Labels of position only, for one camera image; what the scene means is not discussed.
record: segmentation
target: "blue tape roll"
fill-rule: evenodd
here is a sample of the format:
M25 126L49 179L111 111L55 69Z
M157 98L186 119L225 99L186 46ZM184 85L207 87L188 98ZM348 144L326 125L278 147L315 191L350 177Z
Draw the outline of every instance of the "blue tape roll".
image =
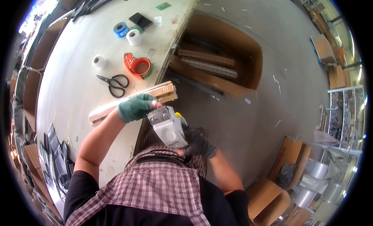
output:
M126 23L120 22L119 24L115 25L114 32L118 37L125 37L129 32L129 28L127 27Z

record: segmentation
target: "workbench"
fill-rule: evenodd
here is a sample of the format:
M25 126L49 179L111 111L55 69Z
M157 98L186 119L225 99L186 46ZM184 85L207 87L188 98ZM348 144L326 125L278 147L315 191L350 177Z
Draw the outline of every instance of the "workbench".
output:
M168 2L163 10L156 6ZM50 123L55 126L60 142L67 141L70 158L75 162L81 142L93 129L88 114L96 108L117 100L112 97L107 83L96 74L111 78L124 74L129 79L124 97L162 82L176 44L192 15L198 0L113 0L94 13L70 21L49 58L40 86L37 106L37 140L43 144L43 134ZM128 27L135 24L128 18L140 13L154 22L162 17L162 26L154 24L141 34L142 43L130 46L125 37L119 38L113 28L119 22ZM146 57L153 65L150 77L137 79L123 63L122 54L133 53L136 58ZM107 66L98 70L91 65L96 54L107 60ZM131 157L139 135L142 120L128 123L119 133L100 165L99 186L105 186L122 172Z

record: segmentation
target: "white tape roll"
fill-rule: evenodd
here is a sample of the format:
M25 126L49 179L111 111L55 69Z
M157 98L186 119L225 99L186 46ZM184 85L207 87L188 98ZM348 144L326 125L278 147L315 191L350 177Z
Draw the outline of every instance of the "white tape roll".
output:
M126 38L130 45L137 46L141 43L140 32L137 29L132 29L126 35Z
M98 55L93 57L92 65L97 67L98 69L102 70L106 66L106 60L103 56L98 54Z

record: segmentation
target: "hand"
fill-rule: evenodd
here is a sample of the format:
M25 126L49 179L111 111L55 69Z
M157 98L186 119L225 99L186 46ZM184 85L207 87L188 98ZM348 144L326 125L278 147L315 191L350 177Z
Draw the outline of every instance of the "hand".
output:
M188 155L204 155L207 158L212 158L216 153L216 146L210 141L205 139L198 131L194 128L181 125L183 127L185 140L188 142L188 146L182 149L175 149L180 156Z
M118 105L118 113L125 123L129 123L146 118L148 112L160 107L162 107L162 104L155 97L140 94L120 103Z

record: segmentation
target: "smartphone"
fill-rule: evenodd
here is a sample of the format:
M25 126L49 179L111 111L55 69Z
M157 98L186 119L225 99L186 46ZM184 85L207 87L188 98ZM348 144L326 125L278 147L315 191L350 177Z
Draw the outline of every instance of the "smartphone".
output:
M145 29L149 27L153 22L148 20L147 18L143 17L140 13L136 13L133 16L129 18L130 21L135 23L137 26L139 26L141 29Z

